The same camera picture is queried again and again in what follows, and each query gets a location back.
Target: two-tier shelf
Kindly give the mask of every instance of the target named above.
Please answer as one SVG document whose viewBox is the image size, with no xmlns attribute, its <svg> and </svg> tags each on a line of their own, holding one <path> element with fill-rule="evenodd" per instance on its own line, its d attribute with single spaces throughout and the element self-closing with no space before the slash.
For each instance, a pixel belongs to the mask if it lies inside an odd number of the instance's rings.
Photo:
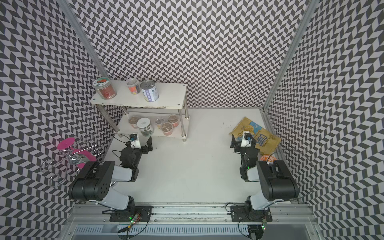
<svg viewBox="0 0 384 240">
<path fill-rule="evenodd" d="M 152 136 L 164 136 L 174 137 L 187 140 L 188 127 L 189 127 L 189 114 L 186 100 L 187 85 L 183 83 L 156 83 L 157 91 L 159 92 L 158 100 L 154 102 L 147 102 L 144 99 L 142 92 L 138 94 L 131 94 L 126 81 L 111 80 L 113 88 L 116 91 L 116 96 L 112 99 L 102 99 L 98 93 L 96 93 L 90 100 L 97 109 L 99 109 L 101 115 L 107 120 L 115 132 L 121 134 L 130 134 L 138 132 L 138 129 L 134 129 L 128 122 L 128 119 L 132 114 L 144 118 L 149 118 L 152 122 L 154 132 Z M 120 106 L 124 116 L 116 125 L 112 117 L 105 110 L 104 105 Z M 165 116 L 169 114 L 154 114 L 154 113 L 130 113 L 127 107 L 136 108 L 161 108 L 161 109 L 177 109 L 179 112 L 180 124 L 174 128 L 173 132 L 169 136 L 165 136 L 163 132 L 154 124 L 156 117 Z"/>
</svg>

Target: food container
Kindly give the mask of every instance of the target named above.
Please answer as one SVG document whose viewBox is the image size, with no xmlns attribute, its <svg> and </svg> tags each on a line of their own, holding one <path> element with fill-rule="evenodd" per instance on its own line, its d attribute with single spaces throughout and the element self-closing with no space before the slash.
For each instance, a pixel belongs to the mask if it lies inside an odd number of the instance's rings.
<svg viewBox="0 0 384 240">
<path fill-rule="evenodd" d="M 151 121 L 149 120 L 149 118 L 140 118 L 137 121 L 137 126 L 144 137 L 149 137 L 150 135 L 152 135 L 153 127 L 151 126 Z"/>
<path fill-rule="evenodd" d="M 164 122 L 165 119 L 163 117 L 157 117 L 155 120 L 158 129 L 161 129 L 161 124 L 163 124 Z"/>
<path fill-rule="evenodd" d="M 273 161 L 276 161 L 277 158 L 271 156 L 271 155 L 263 155 L 261 158 L 260 158 L 260 161 L 267 161 L 267 162 L 273 162 Z"/>
<path fill-rule="evenodd" d="M 170 122 L 165 122 L 161 125 L 161 131 L 165 136 L 169 136 L 173 132 L 173 124 Z"/>
<path fill-rule="evenodd" d="M 159 93 L 157 92 L 155 85 L 156 83 L 151 80 L 144 81 L 140 84 L 145 100 L 148 102 L 156 101 L 159 98 Z"/>
<path fill-rule="evenodd" d="M 179 117 L 175 114 L 172 114 L 168 117 L 168 121 L 173 124 L 173 127 L 177 127 L 179 125 Z"/>
<path fill-rule="evenodd" d="M 140 92 L 140 82 L 137 78 L 129 78 L 127 80 L 127 86 L 132 94 L 138 94 Z"/>
<path fill-rule="evenodd" d="M 137 127 L 137 121 L 140 119 L 141 117 L 139 115 L 132 115 L 129 119 L 128 119 L 128 122 L 129 124 L 133 127 L 133 128 L 138 128 Z"/>
<path fill-rule="evenodd" d="M 109 78 L 98 78 L 93 81 L 92 86 L 102 99 L 111 99 L 116 96 Z"/>
</svg>

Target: chevron patterned wall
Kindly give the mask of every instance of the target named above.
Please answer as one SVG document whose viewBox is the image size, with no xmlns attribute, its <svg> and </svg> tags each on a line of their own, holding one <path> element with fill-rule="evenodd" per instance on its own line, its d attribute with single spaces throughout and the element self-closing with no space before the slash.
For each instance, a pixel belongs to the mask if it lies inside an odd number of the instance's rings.
<svg viewBox="0 0 384 240">
<path fill-rule="evenodd" d="M 0 239 L 51 239 L 71 208 L 69 182 L 49 187 L 39 166 L 67 137 L 107 146 L 112 130 L 88 103 L 98 72 L 54 0 L 1 0 L 0 39 Z"/>
<path fill-rule="evenodd" d="M 187 83 L 190 107 L 251 107 L 308 0 L 68 1 L 112 78 Z"/>
<path fill-rule="evenodd" d="M 268 110 L 327 239 L 384 239 L 383 9 L 321 1 Z"/>
</svg>

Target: pink plate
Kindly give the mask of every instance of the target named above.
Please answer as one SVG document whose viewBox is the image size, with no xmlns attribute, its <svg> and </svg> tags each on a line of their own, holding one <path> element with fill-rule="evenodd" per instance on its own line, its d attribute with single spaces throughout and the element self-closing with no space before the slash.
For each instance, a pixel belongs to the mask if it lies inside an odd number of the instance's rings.
<svg viewBox="0 0 384 240">
<path fill-rule="evenodd" d="M 59 142 L 59 144 L 57 145 L 57 150 L 61 151 L 61 150 L 64 150 L 66 148 L 69 148 L 70 146 L 72 146 L 72 144 L 74 143 L 75 141 L 75 138 L 74 137 L 69 137 L 69 138 L 66 138 L 64 140 L 62 140 L 61 142 Z"/>
<path fill-rule="evenodd" d="M 77 153 L 77 152 L 79 152 L 79 151 L 81 151 L 81 149 L 75 149 L 75 150 L 73 150 L 73 153 L 75 154 L 75 153 Z M 96 161 L 96 157 L 93 156 L 93 155 L 92 155 L 90 152 L 88 152 L 87 150 L 82 151 L 82 152 L 79 153 L 79 154 L 83 154 L 84 156 L 86 156 L 86 157 L 87 157 L 90 161 L 92 161 L 92 162 Z M 79 164 L 77 164 L 77 167 L 78 167 L 78 168 L 83 168 L 84 165 L 85 165 L 85 163 L 79 163 Z"/>
</svg>

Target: yellow snack bag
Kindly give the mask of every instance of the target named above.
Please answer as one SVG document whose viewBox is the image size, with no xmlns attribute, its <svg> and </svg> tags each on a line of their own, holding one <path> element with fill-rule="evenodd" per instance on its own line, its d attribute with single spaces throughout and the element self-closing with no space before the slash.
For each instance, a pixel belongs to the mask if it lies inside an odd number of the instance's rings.
<svg viewBox="0 0 384 240">
<path fill-rule="evenodd" d="M 256 148 L 260 149 L 261 155 L 272 154 L 279 145 L 281 138 L 268 132 L 255 122 L 244 117 L 235 129 L 229 134 L 233 134 L 237 141 L 241 141 L 243 131 L 249 131 L 252 137 L 256 139 Z"/>
</svg>

